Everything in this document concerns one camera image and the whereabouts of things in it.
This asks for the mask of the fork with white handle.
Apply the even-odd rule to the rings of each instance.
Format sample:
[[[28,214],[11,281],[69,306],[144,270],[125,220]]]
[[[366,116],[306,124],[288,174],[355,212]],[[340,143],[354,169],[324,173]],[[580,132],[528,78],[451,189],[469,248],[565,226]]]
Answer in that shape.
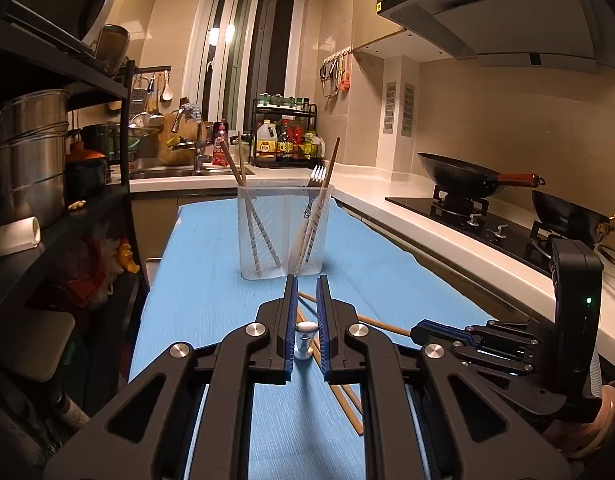
[[[307,182],[307,204],[299,226],[298,237],[291,252],[291,269],[295,274],[303,271],[303,266],[309,262],[315,244],[321,213],[328,193],[325,185],[327,168],[323,165],[314,167]]]

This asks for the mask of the hanging kitchen tools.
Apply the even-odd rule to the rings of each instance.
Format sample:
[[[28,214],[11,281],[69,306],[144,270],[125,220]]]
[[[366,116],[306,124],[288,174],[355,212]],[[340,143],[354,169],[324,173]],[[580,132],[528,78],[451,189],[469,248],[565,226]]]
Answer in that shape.
[[[348,92],[351,87],[350,56],[352,49],[347,47],[329,58],[325,58],[319,69],[321,93],[326,100],[336,98],[341,92]]]

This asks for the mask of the dark curved wooden chopstick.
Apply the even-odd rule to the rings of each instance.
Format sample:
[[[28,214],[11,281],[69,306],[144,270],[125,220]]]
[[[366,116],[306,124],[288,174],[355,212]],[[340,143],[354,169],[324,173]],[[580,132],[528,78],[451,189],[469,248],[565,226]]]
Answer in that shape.
[[[245,157],[242,155],[242,134],[237,131],[237,155],[239,159],[240,177],[242,178],[242,188],[244,189],[245,206],[246,206],[246,219],[248,223],[248,230],[250,236],[250,245],[252,252],[252,259],[254,263],[254,269],[256,269],[257,276],[261,275],[260,259],[257,248],[256,233],[254,233],[253,217],[252,217],[252,204],[248,192],[248,183],[246,176]]]

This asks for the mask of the black storage shelf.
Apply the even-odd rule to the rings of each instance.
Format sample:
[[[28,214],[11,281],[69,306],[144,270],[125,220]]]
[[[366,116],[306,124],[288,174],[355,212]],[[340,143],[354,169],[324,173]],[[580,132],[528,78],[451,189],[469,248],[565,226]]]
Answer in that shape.
[[[11,1],[0,15],[0,226],[35,216],[37,248],[0,257],[0,341],[40,302],[48,266],[129,193],[128,127],[121,127],[121,181],[80,212],[62,188],[44,188],[65,170],[68,113],[97,104],[128,104],[131,72],[102,73],[94,53],[41,15]]]

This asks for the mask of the range hood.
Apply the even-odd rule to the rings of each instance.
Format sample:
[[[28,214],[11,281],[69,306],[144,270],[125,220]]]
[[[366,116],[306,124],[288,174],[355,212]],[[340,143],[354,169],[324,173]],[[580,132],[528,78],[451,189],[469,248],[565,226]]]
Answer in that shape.
[[[457,60],[615,69],[615,0],[378,0],[376,8]]]

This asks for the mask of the yellow oil bottle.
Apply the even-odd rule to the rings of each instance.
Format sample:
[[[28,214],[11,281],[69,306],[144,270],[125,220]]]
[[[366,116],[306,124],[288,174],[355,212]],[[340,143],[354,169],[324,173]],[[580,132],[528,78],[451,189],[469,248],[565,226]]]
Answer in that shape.
[[[265,119],[256,133],[256,161],[259,165],[275,162],[278,136],[276,125]]]

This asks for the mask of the stainless steel stock pot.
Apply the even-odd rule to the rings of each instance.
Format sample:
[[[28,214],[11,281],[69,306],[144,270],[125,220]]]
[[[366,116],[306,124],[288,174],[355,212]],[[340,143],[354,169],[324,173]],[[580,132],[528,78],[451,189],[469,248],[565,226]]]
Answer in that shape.
[[[41,226],[65,208],[68,93],[18,96],[0,110],[0,223],[28,217]]]

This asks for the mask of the white striped spoon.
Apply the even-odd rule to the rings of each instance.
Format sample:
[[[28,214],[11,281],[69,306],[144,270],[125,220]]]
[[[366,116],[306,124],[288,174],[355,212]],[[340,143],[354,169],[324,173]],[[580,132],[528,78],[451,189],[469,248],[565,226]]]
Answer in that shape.
[[[313,356],[312,344],[318,332],[318,324],[312,321],[302,321],[296,325],[296,339],[294,342],[294,359],[306,361]]]

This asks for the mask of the chrome kitchen faucet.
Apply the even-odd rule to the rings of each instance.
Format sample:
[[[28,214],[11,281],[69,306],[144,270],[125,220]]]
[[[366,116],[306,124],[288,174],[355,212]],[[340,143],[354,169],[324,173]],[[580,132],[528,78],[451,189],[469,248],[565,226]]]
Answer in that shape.
[[[209,173],[209,169],[204,167],[204,164],[210,160],[210,157],[206,154],[206,146],[211,128],[211,122],[202,119],[199,106],[190,103],[187,99],[182,99],[171,128],[171,148],[174,151],[187,150],[193,152],[193,174]]]

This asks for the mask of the clear plastic utensil holder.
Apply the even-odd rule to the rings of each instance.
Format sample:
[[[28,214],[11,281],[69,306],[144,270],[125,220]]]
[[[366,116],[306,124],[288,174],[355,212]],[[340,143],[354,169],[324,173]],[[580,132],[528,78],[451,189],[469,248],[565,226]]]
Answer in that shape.
[[[239,263],[242,277],[246,280],[254,281],[282,278],[292,274],[289,270],[290,252],[298,237],[303,212],[308,203],[306,185],[279,180],[253,182],[248,184],[248,188],[254,207],[257,209],[263,226],[268,231],[268,236],[271,237],[282,266],[277,268],[259,229],[254,228],[261,267],[261,275],[257,276],[252,259],[244,192],[242,192],[242,188],[239,186],[237,188],[237,218]],[[300,274],[294,275],[316,275],[321,272],[325,258],[330,197],[331,189],[329,188],[309,262],[303,266],[303,271]]]

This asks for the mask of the white paper roll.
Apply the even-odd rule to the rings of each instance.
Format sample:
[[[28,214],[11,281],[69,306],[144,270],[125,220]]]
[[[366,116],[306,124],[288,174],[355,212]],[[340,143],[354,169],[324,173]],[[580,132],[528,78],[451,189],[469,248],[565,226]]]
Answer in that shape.
[[[0,257],[37,248],[40,243],[41,228],[36,217],[0,226]]]

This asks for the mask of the black gas stove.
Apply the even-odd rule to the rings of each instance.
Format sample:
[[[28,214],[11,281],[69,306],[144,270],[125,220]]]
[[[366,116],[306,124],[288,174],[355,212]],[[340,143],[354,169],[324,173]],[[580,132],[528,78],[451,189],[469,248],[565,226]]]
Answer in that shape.
[[[493,214],[487,200],[453,196],[441,188],[435,188],[430,197],[389,197],[388,202],[474,238],[545,275],[549,273],[551,242],[557,237],[566,238],[547,229],[539,218],[526,228]],[[615,289],[615,249],[603,241],[584,244],[600,256],[605,281]]]

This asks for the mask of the red dish soap bottle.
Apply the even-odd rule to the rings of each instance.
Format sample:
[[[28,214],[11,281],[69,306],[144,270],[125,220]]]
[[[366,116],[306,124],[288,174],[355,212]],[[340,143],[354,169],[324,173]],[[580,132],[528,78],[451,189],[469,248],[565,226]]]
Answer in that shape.
[[[227,167],[224,146],[230,143],[228,124],[225,118],[213,124],[212,130],[212,164],[214,166]]]

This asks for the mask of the black spice rack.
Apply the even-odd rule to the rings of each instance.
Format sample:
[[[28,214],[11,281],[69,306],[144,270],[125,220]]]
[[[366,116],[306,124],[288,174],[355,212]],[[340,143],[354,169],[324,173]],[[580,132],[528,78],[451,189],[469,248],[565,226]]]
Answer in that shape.
[[[276,125],[275,162],[256,161],[256,133],[265,119]],[[324,156],[324,144],[316,131],[317,106],[303,96],[261,93],[252,101],[249,162],[268,168],[313,168]]]

